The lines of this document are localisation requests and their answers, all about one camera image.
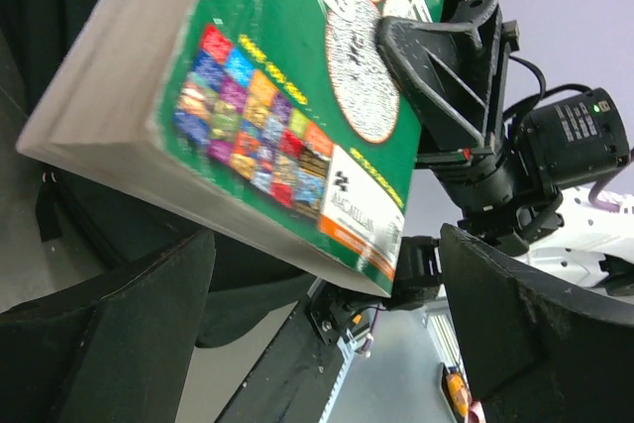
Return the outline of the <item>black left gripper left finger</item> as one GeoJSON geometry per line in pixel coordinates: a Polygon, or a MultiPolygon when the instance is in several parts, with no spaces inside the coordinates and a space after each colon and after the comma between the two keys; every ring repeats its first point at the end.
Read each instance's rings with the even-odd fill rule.
{"type": "Polygon", "coordinates": [[[174,421],[214,259],[198,232],[3,312],[2,421],[174,421]]]}

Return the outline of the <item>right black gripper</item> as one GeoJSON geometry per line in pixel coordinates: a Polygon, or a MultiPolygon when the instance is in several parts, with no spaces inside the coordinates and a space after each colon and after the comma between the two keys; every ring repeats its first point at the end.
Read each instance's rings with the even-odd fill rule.
{"type": "Polygon", "coordinates": [[[431,170],[462,210],[461,229],[507,255],[559,231],[564,190],[606,179],[630,161],[620,113],[602,88],[532,110],[502,139],[498,0],[465,0],[447,22],[386,16],[377,52],[421,124],[420,151],[461,151],[431,170]]]}

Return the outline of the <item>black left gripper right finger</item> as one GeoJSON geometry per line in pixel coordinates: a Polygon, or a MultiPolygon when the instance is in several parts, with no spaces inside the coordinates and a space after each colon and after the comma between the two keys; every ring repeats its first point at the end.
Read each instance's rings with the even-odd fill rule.
{"type": "Polygon", "coordinates": [[[632,421],[632,303],[517,261],[450,224],[439,254],[486,421],[632,421]]]}

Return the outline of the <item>green paperback book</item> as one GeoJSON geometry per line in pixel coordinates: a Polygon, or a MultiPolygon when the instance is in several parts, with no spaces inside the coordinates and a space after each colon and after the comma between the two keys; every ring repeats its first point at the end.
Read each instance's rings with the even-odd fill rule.
{"type": "Polygon", "coordinates": [[[98,0],[16,148],[392,292],[420,123],[375,40],[444,0],[98,0]]]}

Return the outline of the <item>black student backpack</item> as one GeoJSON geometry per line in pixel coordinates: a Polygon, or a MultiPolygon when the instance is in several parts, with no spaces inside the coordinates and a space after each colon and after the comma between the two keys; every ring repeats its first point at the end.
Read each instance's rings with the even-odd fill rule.
{"type": "MultiPolygon", "coordinates": [[[[98,0],[1,0],[1,32],[16,62],[33,111],[98,0]]],[[[55,207],[78,228],[108,267],[159,254],[199,225],[105,185],[45,165],[49,183],[45,235],[60,236],[55,207]]],[[[313,275],[215,233],[216,256],[196,337],[219,348],[248,334],[273,310],[301,299],[313,275]]]]}

